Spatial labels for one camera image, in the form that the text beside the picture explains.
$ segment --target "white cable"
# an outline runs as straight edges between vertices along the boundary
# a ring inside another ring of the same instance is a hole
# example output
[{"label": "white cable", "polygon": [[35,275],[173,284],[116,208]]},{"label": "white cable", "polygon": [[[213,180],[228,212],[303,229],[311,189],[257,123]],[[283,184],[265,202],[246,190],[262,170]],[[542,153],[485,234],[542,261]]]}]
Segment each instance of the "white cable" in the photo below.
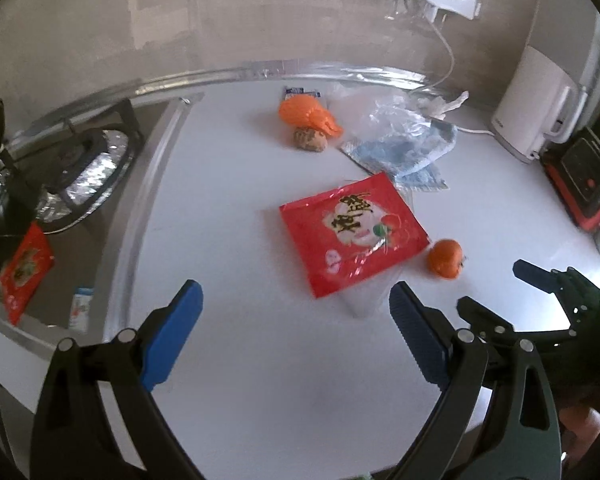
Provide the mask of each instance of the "white cable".
[{"label": "white cable", "polygon": [[467,132],[468,134],[487,134],[491,137],[495,136],[495,134],[490,130],[470,130],[469,128],[461,128],[456,125],[456,128],[462,132]]},{"label": "white cable", "polygon": [[430,88],[435,88],[436,86],[442,84],[443,82],[445,82],[448,79],[448,77],[451,75],[451,73],[454,71],[454,68],[456,67],[456,56],[454,56],[454,51],[451,50],[451,46],[448,44],[448,41],[445,39],[445,37],[442,35],[442,32],[440,32],[439,28],[437,28],[434,23],[429,22],[429,25],[431,25],[431,28],[438,35],[438,37],[440,38],[440,41],[442,41],[446,50],[448,51],[449,57],[451,58],[451,64],[449,65],[448,72],[444,75],[444,77],[442,79],[439,79],[438,81],[428,84],[426,86],[420,86],[418,88],[414,88],[413,90],[411,90],[409,92],[409,95],[413,94],[414,92],[423,92],[425,90],[429,90]]}]

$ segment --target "orange toy shrimp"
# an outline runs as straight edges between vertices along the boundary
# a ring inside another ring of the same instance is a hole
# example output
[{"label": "orange toy shrimp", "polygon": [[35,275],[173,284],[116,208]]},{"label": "orange toy shrimp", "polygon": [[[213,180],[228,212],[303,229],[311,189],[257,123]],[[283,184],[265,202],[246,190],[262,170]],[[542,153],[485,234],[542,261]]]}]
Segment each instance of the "orange toy shrimp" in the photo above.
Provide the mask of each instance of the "orange toy shrimp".
[{"label": "orange toy shrimp", "polygon": [[339,137],[343,129],[312,95],[298,94],[280,103],[280,119],[296,128],[312,128],[325,135]]}]

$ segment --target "wall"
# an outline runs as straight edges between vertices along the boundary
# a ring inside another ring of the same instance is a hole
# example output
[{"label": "wall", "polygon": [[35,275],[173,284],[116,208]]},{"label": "wall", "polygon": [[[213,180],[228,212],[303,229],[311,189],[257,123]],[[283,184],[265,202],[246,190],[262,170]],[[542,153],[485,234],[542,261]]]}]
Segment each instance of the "wall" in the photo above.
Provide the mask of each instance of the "wall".
[{"label": "wall", "polygon": [[540,0],[529,44],[589,87],[599,55],[592,47],[598,16],[591,0]]},{"label": "wall", "polygon": [[[446,83],[494,105],[520,59],[536,0],[481,0],[449,16],[458,64]],[[2,0],[0,96],[8,130],[135,78],[244,60],[339,60],[430,76],[448,56],[430,30],[388,20],[390,0]]]}]

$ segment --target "red snack bag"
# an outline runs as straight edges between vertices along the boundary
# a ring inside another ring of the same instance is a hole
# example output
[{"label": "red snack bag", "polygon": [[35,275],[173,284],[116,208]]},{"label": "red snack bag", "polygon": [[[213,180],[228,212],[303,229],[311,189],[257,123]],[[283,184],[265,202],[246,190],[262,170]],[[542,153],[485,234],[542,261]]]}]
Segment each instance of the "red snack bag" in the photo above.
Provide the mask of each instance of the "red snack bag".
[{"label": "red snack bag", "polygon": [[316,298],[361,282],[429,245],[384,173],[285,204],[280,213]]},{"label": "red snack bag", "polygon": [[54,264],[51,247],[38,224],[33,222],[13,259],[0,276],[4,306],[16,325],[36,288]]}]

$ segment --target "white tabletop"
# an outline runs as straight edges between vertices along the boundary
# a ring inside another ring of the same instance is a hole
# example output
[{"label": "white tabletop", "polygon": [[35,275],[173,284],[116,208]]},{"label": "white tabletop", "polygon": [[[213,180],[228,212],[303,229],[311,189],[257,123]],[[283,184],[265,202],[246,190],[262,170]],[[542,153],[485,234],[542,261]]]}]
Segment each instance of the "white tabletop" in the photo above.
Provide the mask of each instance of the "white tabletop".
[{"label": "white tabletop", "polygon": [[[186,279],[202,284],[202,316],[154,396],[210,479],[334,480],[392,465],[439,394],[422,378],[386,298],[362,318],[342,296],[312,298],[278,206],[366,174],[336,149],[291,146],[276,116],[283,86],[205,89],[160,183],[136,268],[133,326]],[[456,114],[472,128],[485,126],[478,117]],[[555,299],[516,280],[513,262],[570,265],[599,283],[600,256],[540,167],[471,134],[460,135],[439,167],[451,189],[416,194],[414,212],[433,240],[462,244],[465,268],[458,280],[440,281],[419,257],[397,272],[455,326],[463,324],[457,299],[471,295],[519,330],[563,328]]]}]

